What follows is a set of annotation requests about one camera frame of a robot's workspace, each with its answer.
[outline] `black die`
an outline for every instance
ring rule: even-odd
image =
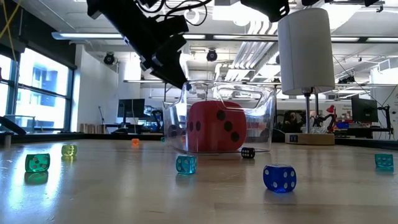
[[[256,155],[256,151],[254,148],[244,147],[242,148],[241,154],[244,159],[253,159]]]

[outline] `green die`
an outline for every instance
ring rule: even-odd
[[[62,146],[61,153],[63,156],[74,156],[77,154],[76,145],[64,145]]]
[[[394,160],[392,154],[375,154],[374,162],[377,168],[394,169]]]
[[[50,154],[28,154],[25,159],[26,172],[43,172],[50,167]]]

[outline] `white cylinder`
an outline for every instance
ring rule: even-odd
[[[280,74],[285,95],[303,88],[323,93],[335,88],[328,13],[311,8],[294,12],[278,24]]]

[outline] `clear plastic container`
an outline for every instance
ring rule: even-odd
[[[186,82],[180,100],[164,104],[165,141],[192,153],[256,152],[271,149],[273,88],[195,80]]]

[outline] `computer monitor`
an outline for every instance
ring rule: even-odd
[[[144,117],[145,99],[119,100],[118,118],[141,118]]]
[[[378,122],[377,101],[352,98],[353,121],[357,122]]]

